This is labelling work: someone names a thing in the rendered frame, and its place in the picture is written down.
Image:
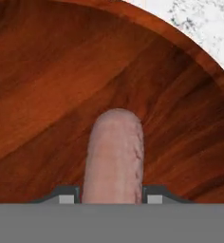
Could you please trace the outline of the pale pink sausage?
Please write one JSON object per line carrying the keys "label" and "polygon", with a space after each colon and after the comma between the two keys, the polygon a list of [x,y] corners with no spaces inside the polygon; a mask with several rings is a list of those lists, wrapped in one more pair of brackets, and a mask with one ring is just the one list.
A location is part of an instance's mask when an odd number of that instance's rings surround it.
{"label": "pale pink sausage", "polygon": [[141,204],[143,160],[140,119],[125,109],[101,114],[89,138],[82,203]]}

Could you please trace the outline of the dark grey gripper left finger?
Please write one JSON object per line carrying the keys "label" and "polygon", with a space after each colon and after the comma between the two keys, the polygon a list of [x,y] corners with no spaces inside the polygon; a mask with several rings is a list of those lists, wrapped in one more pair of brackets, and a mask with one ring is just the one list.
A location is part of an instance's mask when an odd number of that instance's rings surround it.
{"label": "dark grey gripper left finger", "polygon": [[80,187],[60,185],[55,187],[49,194],[32,200],[32,203],[79,204]]}

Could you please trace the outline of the brown wooden bowl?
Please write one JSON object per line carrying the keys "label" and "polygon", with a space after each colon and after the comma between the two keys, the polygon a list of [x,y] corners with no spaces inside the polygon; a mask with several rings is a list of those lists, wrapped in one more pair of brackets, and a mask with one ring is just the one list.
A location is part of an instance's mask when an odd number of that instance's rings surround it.
{"label": "brown wooden bowl", "polygon": [[158,17],[113,0],[0,0],[0,203],[79,186],[89,133],[141,120],[143,181],[224,203],[224,70]]}

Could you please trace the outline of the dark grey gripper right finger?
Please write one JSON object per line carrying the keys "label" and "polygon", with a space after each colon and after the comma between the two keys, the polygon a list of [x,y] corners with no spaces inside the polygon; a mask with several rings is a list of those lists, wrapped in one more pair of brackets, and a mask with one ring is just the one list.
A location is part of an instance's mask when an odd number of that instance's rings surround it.
{"label": "dark grey gripper right finger", "polygon": [[190,203],[190,200],[174,195],[162,185],[144,185],[142,187],[143,204]]}

